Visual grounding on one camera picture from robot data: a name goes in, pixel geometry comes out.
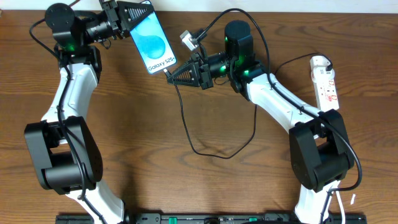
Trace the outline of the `blue Galaxy smartphone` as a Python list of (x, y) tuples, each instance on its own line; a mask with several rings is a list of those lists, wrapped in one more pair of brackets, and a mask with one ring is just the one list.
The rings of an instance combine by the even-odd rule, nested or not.
[(177, 63), (155, 12), (135, 26), (130, 35), (149, 74), (155, 74)]

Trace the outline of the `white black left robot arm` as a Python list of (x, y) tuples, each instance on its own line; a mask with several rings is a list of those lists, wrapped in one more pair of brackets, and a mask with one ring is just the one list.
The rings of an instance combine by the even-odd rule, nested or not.
[(43, 21), (56, 41), (60, 83), (49, 110), (25, 127), (24, 137), (39, 184), (78, 202), (86, 215), (60, 215), (57, 223), (134, 223), (125, 202), (103, 179), (103, 160), (87, 126), (91, 96), (102, 65), (99, 47), (129, 37), (154, 11), (149, 1), (101, 1), (101, 12), (55, 3)]

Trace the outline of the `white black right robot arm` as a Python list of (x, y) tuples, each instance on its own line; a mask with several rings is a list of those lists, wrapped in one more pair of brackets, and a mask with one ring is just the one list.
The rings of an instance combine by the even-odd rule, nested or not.
[(317, 103), (312, 106), (286, 89), (269, 68), (256, 59), (254, 40), (247, 22), (232, 21), (224, 29), (223, 52), (208, 55), (202, 40), (206, 31), (185, 31), (180, 37), (192, 51), (190, 59), (167, 81), (175, 86), (211, 88), (215, 80), (227, 77), (236, 93), (268, 112), (288, 133), (290, 161), (300, 182), (294, 208), (299, 223), (348, 223), (344, 213), (329, 211), (332, 197), (339, 197), (340, 182), (359, 159), (349, 143), (338, 112), (335, 72), (330, 60), (313, 54), (311, 78)]

